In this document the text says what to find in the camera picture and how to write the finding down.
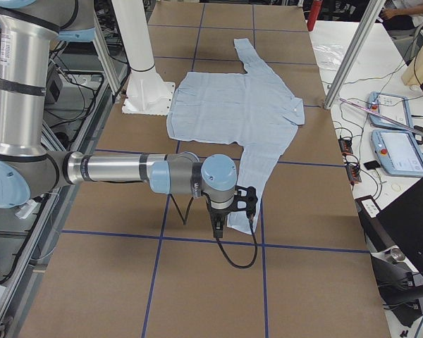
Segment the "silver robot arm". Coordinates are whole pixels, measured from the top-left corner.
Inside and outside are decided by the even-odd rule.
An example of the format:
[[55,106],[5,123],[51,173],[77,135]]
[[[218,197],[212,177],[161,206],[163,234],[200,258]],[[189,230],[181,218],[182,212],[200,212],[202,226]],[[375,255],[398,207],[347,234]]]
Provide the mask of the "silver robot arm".
[[160,194],[205,196],[214,236],[237,208],[235,163],[191,153],[95,156],[41,143],[53,39],[89,42],[92,1],[0,1],[0,208],[80,182],[146,182]]

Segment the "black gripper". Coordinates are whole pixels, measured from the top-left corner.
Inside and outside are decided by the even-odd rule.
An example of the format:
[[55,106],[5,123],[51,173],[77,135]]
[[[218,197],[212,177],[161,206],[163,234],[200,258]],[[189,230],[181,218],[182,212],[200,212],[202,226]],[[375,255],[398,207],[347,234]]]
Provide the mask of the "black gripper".
[[211,199],[207,200],[207,210],[211,220],[214,237],[223,236],[223,228],[226,224],[226,217],[230,213],[232,201],[215,202]]

